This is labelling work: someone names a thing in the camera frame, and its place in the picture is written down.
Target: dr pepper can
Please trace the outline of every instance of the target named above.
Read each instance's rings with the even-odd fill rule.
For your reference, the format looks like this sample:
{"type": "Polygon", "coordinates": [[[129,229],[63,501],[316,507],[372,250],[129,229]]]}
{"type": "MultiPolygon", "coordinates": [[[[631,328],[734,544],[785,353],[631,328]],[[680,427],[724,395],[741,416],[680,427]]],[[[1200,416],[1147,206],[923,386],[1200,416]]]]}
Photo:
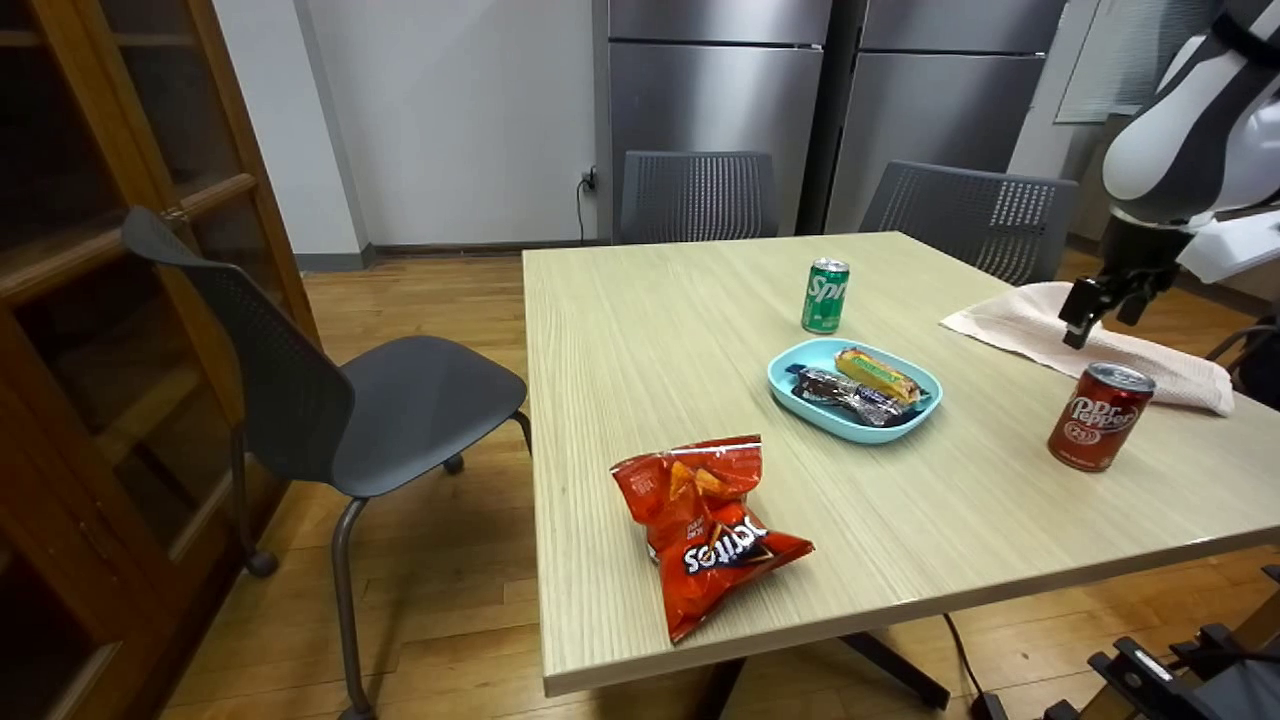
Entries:
{"type": "Polygon", "coordinates": [[[841,262],[811,262],[806,283],[799,328],[811,338],[834,338],[841,328],[847,287],[847,263],[841,262]]]}
{"type": "Polygon", "coordinates": [[[1104,474],[1131,424],[1143,416],[1156,381],[1126,366],[1088,366],[1075,395],[1050,436],[1050,451],[1073,470],[1104,474]]]}

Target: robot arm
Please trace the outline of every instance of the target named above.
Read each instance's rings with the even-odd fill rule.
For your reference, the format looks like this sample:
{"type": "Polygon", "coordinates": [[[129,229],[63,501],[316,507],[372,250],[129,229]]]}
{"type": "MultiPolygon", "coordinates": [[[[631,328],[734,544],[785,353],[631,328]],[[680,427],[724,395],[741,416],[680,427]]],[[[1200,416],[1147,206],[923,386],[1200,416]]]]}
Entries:
{"type": "Polygon", "coordinates": [[[1061,310],[1073,349],[1113,310],[1138,326],[1181,263],[1216,283],[1280,257],[1280,209],[1263,213],[1280,200],[1280,0],[1228,8],[1173,62],[1113,140],[1104,187],[1104,270],[1061,310]]]}

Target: refrigerator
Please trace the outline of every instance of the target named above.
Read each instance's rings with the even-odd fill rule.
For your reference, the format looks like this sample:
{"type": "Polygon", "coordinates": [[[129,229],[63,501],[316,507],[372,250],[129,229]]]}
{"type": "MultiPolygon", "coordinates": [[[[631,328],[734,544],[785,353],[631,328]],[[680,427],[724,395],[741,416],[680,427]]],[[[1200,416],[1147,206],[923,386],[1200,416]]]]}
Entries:
{"type": "Polygon", "coordinates": [[[836,98],[799,234],[854,234],[889,161],[1003,173],[1064,0],[863,0],[834,43],[836,98]]]}
{"type": "Polygon", "coordinates": [[[630,239],[622,209],[658,155],[763,167],[769,216],[798,234],[827,18],[834,0],[596,0],[602,237],[630,239]]]}

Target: table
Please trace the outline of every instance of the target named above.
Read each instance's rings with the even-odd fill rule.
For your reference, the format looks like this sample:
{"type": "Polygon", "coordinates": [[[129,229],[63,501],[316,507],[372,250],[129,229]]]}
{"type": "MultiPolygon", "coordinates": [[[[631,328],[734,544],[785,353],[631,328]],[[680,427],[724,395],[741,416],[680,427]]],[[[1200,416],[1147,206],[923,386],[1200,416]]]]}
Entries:
{"type": "Polygon", "coordinates": [[[999,282],[908,237],[524,253],[546,689],[576,693],[889,627],[968,604],[1278,541],[1280,411],[1147,409],[1092,476],[1050,456],[1073,377],[942,328],[999,282]],[[810,342],[815,257],[847,262],[841,338],[932,369],[944,409],[861,449],[781,403],[763,366],[810,342]],[[811,558],[671,649],[661,582],[610,465],[763,436],[752,514],[811,558]]]}

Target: plate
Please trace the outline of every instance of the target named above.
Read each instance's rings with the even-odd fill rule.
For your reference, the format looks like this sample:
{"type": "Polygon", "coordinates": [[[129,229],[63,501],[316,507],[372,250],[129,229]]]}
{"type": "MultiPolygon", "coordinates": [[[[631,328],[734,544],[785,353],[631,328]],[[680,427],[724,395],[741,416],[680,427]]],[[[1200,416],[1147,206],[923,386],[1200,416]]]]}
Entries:
{"type": "Polygon", "coordinates": [[[929,369],[921,369],[921,366],[912,366],[904,358],[892,358],[892,353],[885,353],[878,343],[847,342],[847,338],[815,338],[815,342],[793,343],[788,353],[769,361],[769,394],[793,416],[799,416],[799,420],[815,424],[819,431],[834,431],[834,436],[841,436],[847,445],[892,445],[892,442],[904,442],[944,403],[944,386],[929,369]],[[844,353],[844,349],[871,353],[885,366],[908,374],[929,395],[923,409],[904,424],[878,427],[878,424],[861,424],[861,420],[847,420],[841,411],[827,411],[819,403],[810,403],[810,402],[793,395],[793,374],[788,374],[793,366],[836,374],[836,353],[844,353]]]}

